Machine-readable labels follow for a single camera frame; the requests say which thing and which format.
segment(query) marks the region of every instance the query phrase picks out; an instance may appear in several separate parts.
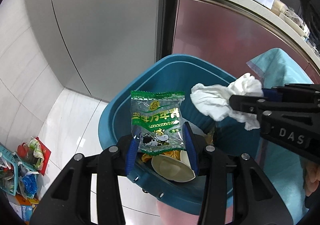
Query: green snack wrapper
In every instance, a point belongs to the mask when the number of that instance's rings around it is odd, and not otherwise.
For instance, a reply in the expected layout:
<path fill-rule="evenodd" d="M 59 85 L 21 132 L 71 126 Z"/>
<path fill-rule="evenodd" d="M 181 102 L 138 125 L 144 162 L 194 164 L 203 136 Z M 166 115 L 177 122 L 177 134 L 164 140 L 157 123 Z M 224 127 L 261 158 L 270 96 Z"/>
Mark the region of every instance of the green snack wrapper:
<path fill-rule="evenodd" d="M 33 156 L 35 158 L 38 158 L 37 163 L 34 165 L 36 170 L 42 170 L 44 156 L 43 156 L 40 142 L 35 138 L 32 138 L 32 140 L 28 143 L 28 147 L 33 150 Z"/>
<path fill-rule="evenodd" d="M 131 91 L 131 132 L 139 151 L 152 156 L 185 150 L 180 104 L 184 92 Z"/>

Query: trash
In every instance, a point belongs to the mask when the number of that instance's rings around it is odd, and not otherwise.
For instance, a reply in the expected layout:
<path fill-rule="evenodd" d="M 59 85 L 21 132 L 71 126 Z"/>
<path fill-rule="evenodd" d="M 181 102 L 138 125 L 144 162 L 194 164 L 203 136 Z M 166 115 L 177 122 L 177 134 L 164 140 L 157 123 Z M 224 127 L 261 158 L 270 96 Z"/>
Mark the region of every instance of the trash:
<path fill-rule="evenodd" d="M 44 160 L 43 160 L 43 167 L 41 170 L 39 170 L 39 173 L 44 175 L 45 174 L 45 170 L 47 169 L 47 165 L 48 165 L 48 161 L 51 155 L 51 151 L 39 140 L 38 137 L 35 138 L 36 140 L 39 141 L 40 145 L 41 145 L 41 150 L 44 156 Z"/>
<path fill-rule="evenodd" d="M 37 192 L 36 176 L 39 172 L 23 161 L 18 161 L 18 188 L 17 193 L 24 199 L 34 198 Z"/>
<path fill-rule="evenodd" d="M 9 192 L 13 192 L 14 189 L 14 174 L 11 170 L 3 171 L 0 174 L 0 187 L 6 189 Z"/>
<path fill-rule="evenodd" d="M 274 0 L 271 11 L 279 16 L 280 13 L 284 13 L 288 9 L 288 6 L 285 5 L 280 0 Z"/>
<path fill-rule="evenodd" d="M 219 84 L 204 86 L 196 84 L 191 89 L 190 98 L 194 106 L 203 115 L 210 116 L 215 121 L 221 121 L 227 116 L 238 122 L 245 122 L 245 129 L 252 130 L 260 128 L 257 115 L 234 111 L 229 105 L 231 95 L 263 96 L 261 82 L 246 73 L 228 87 Z"/>
<path fill-rule="evenodd" d="M 180 150 L 173 150 L 173 151 L 167 151 L 167 152 L 163 152 L 161 153 L 162 155 L 180 160 Z M 152 159 L 153 156 L 148 155 L 148 154 L 143 154 L 141 157 L 142 162 L 146 163 L 148 162 L 150 159 Z"/>
<path fill-rule="evenodd" d="M 33 172 L 27 172 L 22 178 L 25 192 L 34 195 L 37 192 L 37 182 Z"/>
<path fill-rule="evenodd" d="M 217 128 L 216 126 L 213 126 L 211 130 L 208 132 L 208 134 L 204 136 L 204 139 L 208 145 L 214 145 L 214 143 L 217 142 L 217 136 L 215 132 L 216 128 Z"/>
<path fill-rule="evenodd" d="M 24 199 L 21 195 L 12 196 L 7 194 L 7 198 L 11 207 L 18 214 L 18 216 L 26 223 L 29 224 L 31 215 L 39 204 L 38 199 Z"/>
<path fill-rule="evenodd" d="M 14 189 L 14 172 L 11 163 L 0 153 L 0 187 L 8 191 Z"/>
<path fill-rule="evenodd" d="M 303 20 L 294 12 L 294 9 L 292 8 L 287 9 L 284 12 L 284 15 L 286 15 L 290 20 L 292 20 L 299 27 L 303 26 Z"/>
<path fill-rule="evenodd" d="M 170 156 L 157 155 L 152 158 L 151 164 L 153 169 L 167 180 L 189 182 L 196 177 L 190 167 L 186 151 L 181 151 L 181 160 Z"/>
<path fill-rule="evenodd" d="M 37 170 L 42 170 L 44 156 L 43 156 L 40 142 L 37 139 L 33 138 L 28 143 L 28 147 L 33 150 L 33 156 L 37 159 L 37 162 L 35 163 L 35 168 Z"/>
<path fill-rule="evenodd" d="M 185 123 L 185 122 L 189 122 L 190 128 L 193 132 L 193 134 L 197 134 L 200 135 L 202 137 L 205 137 L 205 133 L 202 131 L 202 129 L 200 129 L 197 125 L 193 124 L 191 121 L 186 120 L 184 117 L 181 118 L 181 123 Z"/>
<path fill-rule="evenodd" d="M 183 100 L 184 92 L 131 91 L 131 132 L 141 152 L 155 156 L 185 149 L 179 108 Z"/>
<path fill-rule="evenodd" d="M 34 165 L 37 163 L 38 159 L 36 159 L 33 155 L 33 149 L 28 147 L 26 143 L 22 143 L 17 148 L 18 155 L 27 163 Z"/>
<path fill-rule="evenodd" d="M 0 152 L 0 168 L 9 168 L 11 169 L 11 163 L 7 161 L 3 156 L 2 153 Z"/>

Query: white tissue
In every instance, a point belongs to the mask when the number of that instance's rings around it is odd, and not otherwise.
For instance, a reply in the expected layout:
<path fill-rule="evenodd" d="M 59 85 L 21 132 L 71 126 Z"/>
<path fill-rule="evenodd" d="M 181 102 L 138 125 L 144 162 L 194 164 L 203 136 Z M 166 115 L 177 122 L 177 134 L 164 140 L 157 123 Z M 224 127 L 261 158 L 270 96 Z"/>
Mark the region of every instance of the white tissue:
<path fill-rule="evenodd" d="M 257 115 L 246 112 L 234 111 L 229 105 L 231 95 L 263 96 L 261 82 L 251 76 L 244 74 L 228 87 L 216 84 L 204 86 L 196 84 L 191 89 L 190 98 L 195 107 L 204 115 L 210 116 L 215 121 L 221 121 L 230 116 L 238 122 L 245 122 L 245 129 L 252 130 L 260 128 Z"/>

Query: plastic bag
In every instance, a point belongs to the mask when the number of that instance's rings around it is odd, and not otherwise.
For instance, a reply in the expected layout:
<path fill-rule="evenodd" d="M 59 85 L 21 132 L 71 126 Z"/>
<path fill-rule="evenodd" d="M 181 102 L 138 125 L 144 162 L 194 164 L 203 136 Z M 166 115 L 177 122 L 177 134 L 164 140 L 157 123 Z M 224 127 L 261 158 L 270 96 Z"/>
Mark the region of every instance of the plastic bag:
<path fill-rule="evenodd" d="M 0 153 L 0 167 L 11 169 L 11 163 L 2 156 L 2 153 Z"/>
<path fill-rule="evenodd" d="M 26 168 L 21 161 L 18 161 L 18 175 L 21 177 L 24 177 L 26 173 L 29 171 L 28 168 Z"/>
<path fill-rule="evenodd" d="M 34 195 L 37 192 L 38 188 L 34 172 L 28 172 L 24 177 L 22 177 L 22 182 L 26 193 Z"/>
<path fill-rule="evenodd" d="M 14 175 L 10 172 L 6 173 L 5 177 L 0 179 L 0 187 L 6 188 L 8 191 L 13 192 L 14 189 Z"/>
<path fill-rule="evenodd" d="M 22 181 L 22 177 L 19 177 L 18 178 L 18 188 L 17 188 L 17 193 L 19 193 L 20 195 L 22 195 L 22 197 L 24 198 L 24 199 L 28 199 L 28 197 L 27 197 L 27 195 L 26 195 L 26 193 L 25 193 L 25 188 L 24 188 L 24 183 L 23 183 L 23 181 Z"/>
<path fill-rule="evenodd" d="M 131 91 L 131 132 L 139 140 L 139 151 L 159 155 L 184 150 L 180 104 L 184 92 Z"/>
<path fill-rule="evenodd" d="M 292 20 L 298 26 L 303 25 L 303 20 L 294 11 L 287 9 L 284 12 L 284 15 L 286 15 L 290 20 Z"/>
<path fill-rule="evenodd" d="M 37 170 L 42 170 L 44 156 L 43 156 L 43 152 L 42 152 L 42 149 L 41 149 L 40 142 L 37 139 L 32 138 L 32 140 L 28 143 L 28 147 L 33 150 L 33 156 L 35 158 L 38 158 L 38 161 L 34 165 L 35 168 Z"/>
<path fill-rule="evenodd" d="M 279 16 L 280 13 L 284 13 L 287 9 L 288 6 L 285 5 L 282 1 L 274 0 L 271 11 L 277 16 Z"/>

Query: blue plastic basket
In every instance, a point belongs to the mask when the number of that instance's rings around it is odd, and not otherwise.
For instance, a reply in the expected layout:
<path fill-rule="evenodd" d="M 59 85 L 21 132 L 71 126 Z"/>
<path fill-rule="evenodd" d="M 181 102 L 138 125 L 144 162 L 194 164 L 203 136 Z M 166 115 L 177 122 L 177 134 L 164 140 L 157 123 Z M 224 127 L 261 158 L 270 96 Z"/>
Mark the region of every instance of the blue plastic basket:
<path fill-rule="evenodd" d="M 131 90 L 185 91 L 186 98 L 180 107 L 182 116 L 207 133 L 214 122 L 194 107 L 189 95 L 191 88 L 197 83 L 228 86 L 234 80 L 235 77 L 227 72 L 194 56 L 180 54 L 163 58 L 132 81 L 105 108 L 98 127 L 101 147 L 106 149 L 115 145 L 120 137 L 131 133 Z M 247 131 L 243 123 L 231 118 L 217 122 L 216 125 L 220 138 L 216 143 L 218 148 L 230 155 L 246 152 L 252 157 L 256 156 L 260 141 L 258 129 Z M 174 208 L 194 215 L 200 213 L 206 178 L 204 176 L 187 183 L 168 181 L 153 171 L 151 163 L 145 164 L 137 158 L 134 169 L 127 177 Z"/>
<path fill-rule="evenodd" d="M 25 167 L 26 167 L 27 169 L 29 169 L 30 171 L 37 172 L 36 168 L 35 168 L 33 165 L 28 164 L 26 161 L 24 161 L 23 159 L 21 159 L 21 158 L 18 156 L 18 153 L 17 153 L 17 152 L 14 153 L 13 157 L 14 157 L 16 163 L 17 163 L 17 166 L 18 166 L 18 163 L 21 162 L 22 165 L 25 166 Z M 30 194 L 30 193 L 27 193 L 27 192 L 25 192 L 25 194 L 26 194 L 26 196 L 27 196 L 28 198 L 33 198 L 33 197 L 34 197 L 34 194 Z"/>
<path fill-rule="evenodd" d="M 14 168 L 14 187 L 13 190 L 8 190 L 6 188 L 1 188 L 5 192 L 15 196 L 17 192 L 17 187 L 18 187 L 18 165 L 10 151 L 8 151 L 6 148 L 4 148 L 2 145 L 0 145 L 0 152 L 2 153 L 2 157 L 9 161 Z"/>

